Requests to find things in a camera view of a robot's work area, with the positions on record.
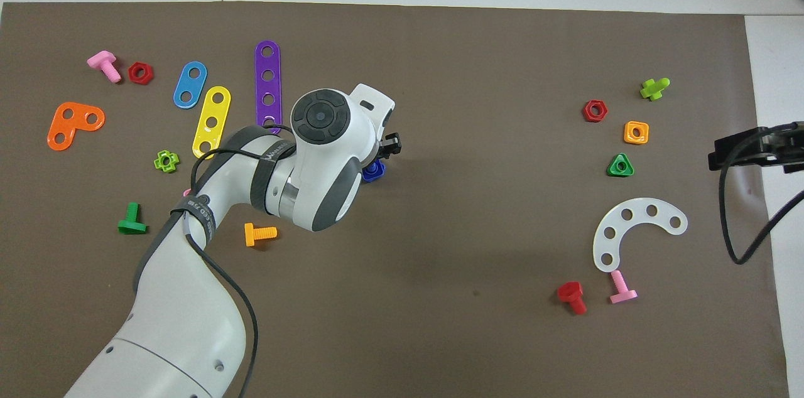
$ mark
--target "white arc with holes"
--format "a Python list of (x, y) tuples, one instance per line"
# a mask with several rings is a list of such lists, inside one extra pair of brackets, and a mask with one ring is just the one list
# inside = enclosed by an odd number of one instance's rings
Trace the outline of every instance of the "white arc with holes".
[[(638, 197), (615, 206), (600, 221), (592, 244), (595, 266), (612, 272), (620, 267), (620, 241), (635, 225), (652, 223), (671, 235), (687, 231), (687, 216), (673, 205), (658, 198)], [(611, 263), (604, 262), (611, 257)]]

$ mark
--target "yellow-orange screw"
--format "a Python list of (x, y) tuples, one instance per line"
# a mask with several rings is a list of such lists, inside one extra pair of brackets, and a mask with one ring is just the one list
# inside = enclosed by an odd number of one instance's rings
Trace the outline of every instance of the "yellow-orange screw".
[(263, 229), (254, 229), (253, 223), (245, 223), (243, 228), (246, 231), (246, 245), (254, 247), (254, 240), (272, 240), (276, 238), (276, 227), (263, 227)]

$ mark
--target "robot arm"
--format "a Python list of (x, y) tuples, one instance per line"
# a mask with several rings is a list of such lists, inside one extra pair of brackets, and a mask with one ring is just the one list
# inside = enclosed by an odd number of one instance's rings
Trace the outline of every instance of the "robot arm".
[(244, 323), (187, 236), (204, 249), (237, 203), (314, 232), (331, 226), (351, 206), (362, 167), (387, 155), (382, 135), (393, 109), (390, 98), (364, 84), (350, 95), (320, 89), (293, 106), (295, 151), (262, 127), (233, 135), (225, 148), (259, 159), (215, 154), (144, 255), (126, 322), (67, 396), (224, 395), (243, 360)]

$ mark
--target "yellow strip with holes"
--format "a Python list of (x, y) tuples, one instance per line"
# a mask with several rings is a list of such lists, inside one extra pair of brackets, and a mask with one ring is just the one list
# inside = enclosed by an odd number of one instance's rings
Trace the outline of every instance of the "yellow strip with holes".
[(207, 91), (204, 97), (204, 106), (201, 108), (201, 117), (198, 118), (198, 128), (195, 129), (193, 141), (193, 154), (201, 158), (211, 149), (217, 149), (224, 134), (226, 115), (229, 114), (229, 103), (232, 94), (224, 86), (215, 86)]

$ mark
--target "green gear-shaped nut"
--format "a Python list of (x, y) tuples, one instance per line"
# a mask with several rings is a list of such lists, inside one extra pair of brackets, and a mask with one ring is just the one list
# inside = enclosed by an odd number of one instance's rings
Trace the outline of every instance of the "green gear-shaped nut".
[(170, 150), (163, 150), (159, 152), (156, 159), (153, 160), (153, 167), (170, 174), (176, 171), (176, 164), (178, 163), (181, 163), (181, 161), (178, 160), (177, 154), (172, 154)]

